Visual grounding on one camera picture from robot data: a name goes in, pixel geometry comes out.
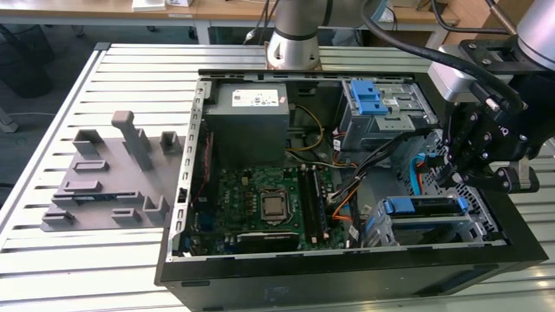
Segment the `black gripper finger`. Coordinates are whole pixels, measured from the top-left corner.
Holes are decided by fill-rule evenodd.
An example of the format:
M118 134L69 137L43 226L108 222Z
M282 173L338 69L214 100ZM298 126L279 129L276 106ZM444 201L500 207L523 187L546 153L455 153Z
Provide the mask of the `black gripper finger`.
M444 126L444 146L451 169L483 169L494 138L492 115L482 109L454 109Z
M459 184L482 190L492 190L504 194L534 193L539 190L539 178L530 160L510 161L508 166L491 171L490 167L455 170L448 164L438 173L435 181L442 188Z

